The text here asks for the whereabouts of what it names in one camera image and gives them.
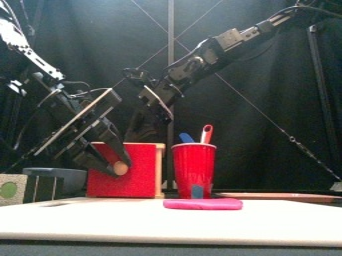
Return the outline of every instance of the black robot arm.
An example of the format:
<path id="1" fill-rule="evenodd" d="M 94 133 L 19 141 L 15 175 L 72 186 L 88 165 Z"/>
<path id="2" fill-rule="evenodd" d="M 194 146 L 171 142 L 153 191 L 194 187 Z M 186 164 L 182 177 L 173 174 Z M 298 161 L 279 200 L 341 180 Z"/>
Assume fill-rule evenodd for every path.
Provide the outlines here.
<path id="1" fill-rule="evenodd" d="M 58 158 L 63 153 L 68 153 L 79 166 L 87 169 L 98 169 L 111 176 L 123 175 L 122 170 L 115 170 L 91 144 L 92 141 L 107 143 L 128 169 L 131 166 L 130 155 L 124 149 L 119 131 L 106 118 L 106 115 L 122 101 L 119 95 L 110 88 L 96 99 L 91 102 L 87 101 L 87 104 L 83 104 L 84 102 L 79 103 L 68 97 L 63 84 L 63 82 L 66 83 L 66 76 L 59 69 L 40 58 L 30 47 L 11 13 L 6 1 L 0 0 L 0 39 L 8 50 L 24 56 L 44 72 L 44 75 L 42 73 L 34 74 L 34 78 L 42 84 L 42 89 L 47 94 L 39 105 L 44 103 L 44 107 L 48 108 L 59 123 L 59 128 L 10 168 L 14 168 L 23 160 L 38 156 L 50 148 L 50 152 L 52 151 L 50 155 L 54 158 Z"/>
<path id="2" fill-rule="evenodd" d="M 165 69 L 159 82 L 154 86 L 145 85 L 139 98 L 165 124 L 173 121 L 173 113 L 169 107 L 179 97 L 183 97 L 186 89 L 246 53 L 245 46 L 249 41 L 258 37 L 267 38 L 267 35 L 271 35 L 278 26 L 298 15 L 302 10 L 333 14 L 302 2 L 306 1 L 298 1 L 294 6 L 281 10 L 267 20 L 249 29 L 238 31 L 234 28 L 221 35 L 207 38 L 181 60 Z M 126 77 L 134 80 L 138 78 L 137 74 L 142 77 L 137 70 L 130 75 L 126 74 Z"/>

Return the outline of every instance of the wooden knob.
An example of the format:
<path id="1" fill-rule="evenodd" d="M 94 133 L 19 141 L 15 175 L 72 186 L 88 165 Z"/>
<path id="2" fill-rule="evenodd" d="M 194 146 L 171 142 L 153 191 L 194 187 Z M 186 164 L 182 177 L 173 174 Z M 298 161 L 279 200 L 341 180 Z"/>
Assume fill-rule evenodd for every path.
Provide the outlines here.
<path id="1" fill-rule="evenodd" d="M 122 176 L 128 171 L 128 165 L 123 161 L 118 161 L 114 163 L 114 172 L 116 175 Z"/>

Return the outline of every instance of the red plastic cup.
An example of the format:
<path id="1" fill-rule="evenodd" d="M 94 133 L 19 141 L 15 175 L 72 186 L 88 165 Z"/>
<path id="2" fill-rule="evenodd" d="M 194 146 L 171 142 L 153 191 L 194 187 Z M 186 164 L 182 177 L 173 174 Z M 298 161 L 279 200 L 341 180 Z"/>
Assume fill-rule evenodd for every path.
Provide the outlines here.
<path id="1" fill-rule="evenodd" d="M 217 146 L 183 143 L 171 149 L 179 197 L 211 198 Z"/>

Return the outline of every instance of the metal pole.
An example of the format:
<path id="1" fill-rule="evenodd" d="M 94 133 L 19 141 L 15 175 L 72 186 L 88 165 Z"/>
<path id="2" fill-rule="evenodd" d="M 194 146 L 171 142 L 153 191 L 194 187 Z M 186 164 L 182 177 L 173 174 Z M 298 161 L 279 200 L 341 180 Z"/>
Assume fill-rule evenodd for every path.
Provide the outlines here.
<path id="1" fill-rule="evenodd" d="M 169 0 L 169 64 L 175 61 L 175 2 Z M 167 147 L 166 147 L 166 160 L 167 160 L 167 189 L 174 188 L 174 164 L 171 146 L 174 144 L 174 122 L 167 126 Z"/>

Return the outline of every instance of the black curtain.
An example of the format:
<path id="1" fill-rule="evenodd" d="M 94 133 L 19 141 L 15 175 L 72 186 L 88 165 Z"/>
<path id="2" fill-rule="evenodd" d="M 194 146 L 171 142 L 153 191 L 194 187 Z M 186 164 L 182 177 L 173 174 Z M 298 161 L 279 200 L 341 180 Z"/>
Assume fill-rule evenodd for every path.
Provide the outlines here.
<path id="1" fill-rule="evenodd" d="M 36 1 L 28 1 L 28 5 L 31 2 L 35 6 Z M 209 36 L 231 28 L 251 27 L 294 3 L 290 0 L 175 0 L 174 59 L 182 58 Z M 67 80 L 86 81 L 94 88 L 114 87 L 123 102 L 110 118 L 123 134 L 135 109 L 142 107 L 137 97 L 142 88 L 123 80 L 122 70 L 142 67 L 159 78 L 167 67 L 169 4 L 170 1 L 147 0 L 44 2 L 35 50 L 62 69 Z M 308 28 L 320 22 L 324 22 L 321 16 L 301 13 L 270 38 L 257 39 L 246 53 L 193 86 L 175 104 L 174 143 L 179 142 L 181 132 L 199 140 L 202 127 L 207 123 L 214 125 L 213 144 L 218 147 L 214 187 L 218 189 L 328 190 L 334 177 L 304 154 L 289 136 L 342 176 L 338 161 L 332 157 L 308 37 Z M 337 34 L 337 29 L 326 29 L 322 40 L 332 34 Z M 338 43 L 333 47 L 322 44 L 320 51 L 325 67 L 336 67 L 330 60 L 341 51 Z M 330 100 L 338 105 L 341 55 L 332 61 L 340 61 L 338 70 L 328 74 Z M 26 109 L 22 109 L 19 126 L 26 121 Z M 341 107 L 333 109 L 338 128 Z M 46 125 L 39 127 L 32 132 L 44 137 L 39 133 L 46 134 Z M 55 163 L 43 157 L 30 164 Z M 63 160 L 56 165 L 72 164 Z"/>

